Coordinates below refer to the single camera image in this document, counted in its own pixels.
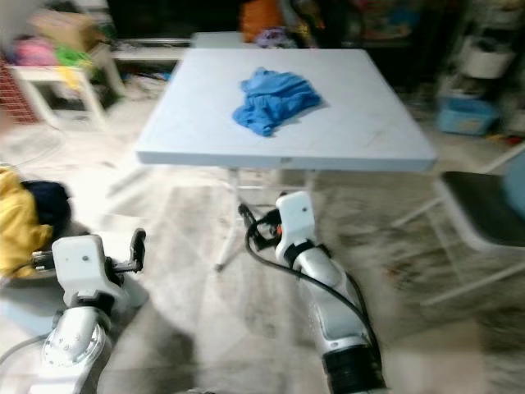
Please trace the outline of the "yellow shirt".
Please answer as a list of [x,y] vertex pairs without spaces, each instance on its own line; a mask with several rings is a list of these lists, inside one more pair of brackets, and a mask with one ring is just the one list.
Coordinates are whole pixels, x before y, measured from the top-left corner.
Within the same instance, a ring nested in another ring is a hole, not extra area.
[[0,169],[0,273],[4,278],[29,277],[30,256],[52,239],[53,227],[41,224],[36,199],[21,177]]

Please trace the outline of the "blue shirt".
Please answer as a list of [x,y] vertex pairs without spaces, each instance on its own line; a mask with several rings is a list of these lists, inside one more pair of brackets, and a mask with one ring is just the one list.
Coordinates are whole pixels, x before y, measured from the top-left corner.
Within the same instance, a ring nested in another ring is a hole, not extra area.
[[273,135],[285,121],[322,102],[322,96],[303,76],[262,67],[241,81],[240,89],[244,101],[232,119],[259,136]]

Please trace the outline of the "navy cloth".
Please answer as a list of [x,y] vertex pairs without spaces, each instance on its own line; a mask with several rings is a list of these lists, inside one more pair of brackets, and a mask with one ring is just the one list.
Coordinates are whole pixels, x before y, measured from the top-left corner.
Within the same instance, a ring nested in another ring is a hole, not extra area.
[[69,195],[60,181],[22,181],[22,186],[33,195],[37,219],[41,224],[52,226],[53,237],[62,236],[72,220]]

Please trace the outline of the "grey laundry basket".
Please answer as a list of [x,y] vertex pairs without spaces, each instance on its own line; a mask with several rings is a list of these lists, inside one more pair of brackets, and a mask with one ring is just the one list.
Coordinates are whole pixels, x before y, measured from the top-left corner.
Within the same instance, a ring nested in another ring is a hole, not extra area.
[[0,314],[31,337],[49,334],[57,312],[66,305],[63,289],[53,273],[1,278]]

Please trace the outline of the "white folding table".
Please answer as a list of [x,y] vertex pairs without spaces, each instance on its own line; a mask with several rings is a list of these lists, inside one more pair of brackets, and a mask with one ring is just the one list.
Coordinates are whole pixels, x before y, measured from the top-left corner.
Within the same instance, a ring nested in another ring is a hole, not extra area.
[[[322,104],[259,136],[237,125],[240,84],[255,69],[303,76]],[[220,167],[239,205],[243,169],[427,172],[436,151],[361,49],[191,48],[135,143],[143,164]]]

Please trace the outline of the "white stool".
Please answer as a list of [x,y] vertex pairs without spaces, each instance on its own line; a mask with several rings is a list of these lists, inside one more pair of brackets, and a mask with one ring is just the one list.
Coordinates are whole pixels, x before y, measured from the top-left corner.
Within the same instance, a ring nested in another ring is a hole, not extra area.
[[89,124],[98,131],[108,131],[106,108],[89,83],[93,68],[14,65],[10,69],[12,78],[18,83],[26,100],[30,102],[30,107],[48,126],[61,129],[64,124],[57,119],[56,113],[43,98],[39,89],[40,84],[69,85],[69,82],[72,82],[75,87],[78,87],[81,101],[84,103],[86,112],[89,113]]

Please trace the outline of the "small white side table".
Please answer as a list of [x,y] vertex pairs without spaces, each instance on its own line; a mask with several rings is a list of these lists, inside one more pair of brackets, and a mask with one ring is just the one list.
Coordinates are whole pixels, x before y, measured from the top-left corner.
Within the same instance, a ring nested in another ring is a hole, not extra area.
[[239,31],[199,31],[191,39],[191,48],[257,48],[243,41]]

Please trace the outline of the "purple toy car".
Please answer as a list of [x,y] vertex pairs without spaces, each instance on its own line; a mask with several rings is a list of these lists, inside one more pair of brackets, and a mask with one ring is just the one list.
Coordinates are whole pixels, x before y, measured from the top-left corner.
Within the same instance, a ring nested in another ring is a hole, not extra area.
[[259,31],[254,42],[259,48],[297,48],[298,46],[282,26]]

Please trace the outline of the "green toy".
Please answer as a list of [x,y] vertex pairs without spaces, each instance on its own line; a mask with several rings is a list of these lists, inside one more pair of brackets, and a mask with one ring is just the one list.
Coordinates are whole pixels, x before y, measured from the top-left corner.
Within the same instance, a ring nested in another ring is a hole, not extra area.
[[93,58],[89,53],[80,52],[68,48],[68,46],[59,45],[55,47],[55,58],[57,67],[74,67],[90,69],[94,67]]

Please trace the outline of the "orange bag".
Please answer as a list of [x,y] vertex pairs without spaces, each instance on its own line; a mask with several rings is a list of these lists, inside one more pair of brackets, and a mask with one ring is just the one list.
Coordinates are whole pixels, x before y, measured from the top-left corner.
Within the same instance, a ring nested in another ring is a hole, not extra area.
[[240,33],[253,42],[264,30],[285,25],[281,0],[244,0],[240,4]]

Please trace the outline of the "grey folding chair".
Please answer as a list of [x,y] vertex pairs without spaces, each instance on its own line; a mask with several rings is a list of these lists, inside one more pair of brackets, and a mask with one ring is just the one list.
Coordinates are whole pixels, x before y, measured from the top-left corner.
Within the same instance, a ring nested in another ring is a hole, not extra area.
[[525,143],[518,144],[479,170],[442,172],[435,180],[436,196],[390,223],[401,227],[427,216],[436,206],[449,215],[463,243],[472,250],[496,255],[525,256],[525,217],[514,210],[503,188],[503,177],[495,173],[502,165],[524,157]]

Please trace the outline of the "pink toy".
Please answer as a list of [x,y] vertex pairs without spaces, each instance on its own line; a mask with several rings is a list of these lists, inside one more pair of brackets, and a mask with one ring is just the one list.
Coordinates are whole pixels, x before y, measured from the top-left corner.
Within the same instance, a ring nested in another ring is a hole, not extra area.
[[12,45],[12,63],[16,66],[57,66],[55,46],[39,37],[18,39]]

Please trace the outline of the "light blue plastic bin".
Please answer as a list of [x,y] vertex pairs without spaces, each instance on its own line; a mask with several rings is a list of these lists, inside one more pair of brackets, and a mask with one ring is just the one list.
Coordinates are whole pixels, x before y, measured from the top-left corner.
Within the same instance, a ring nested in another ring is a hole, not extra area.
[[436,128],[446,134],[483,136],[498,117],[498,109],[487,101],[476,98],[443,98],[436,116]]

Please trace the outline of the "blue chair cushion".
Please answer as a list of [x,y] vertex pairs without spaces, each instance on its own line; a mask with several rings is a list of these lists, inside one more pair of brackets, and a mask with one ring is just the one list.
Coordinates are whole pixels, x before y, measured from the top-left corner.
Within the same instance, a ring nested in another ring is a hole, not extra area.
[[525,220],[525,153],[511,158],[502,176],[501,187],[509,207]]

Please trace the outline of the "white shelf cart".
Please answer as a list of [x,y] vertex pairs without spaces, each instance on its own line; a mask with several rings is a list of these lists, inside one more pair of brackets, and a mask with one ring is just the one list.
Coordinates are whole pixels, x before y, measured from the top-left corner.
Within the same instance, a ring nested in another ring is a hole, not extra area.
[[454,75],[492,81],[517,56],[525,34],[525,0],[468,0],[463,37],[453,59]]

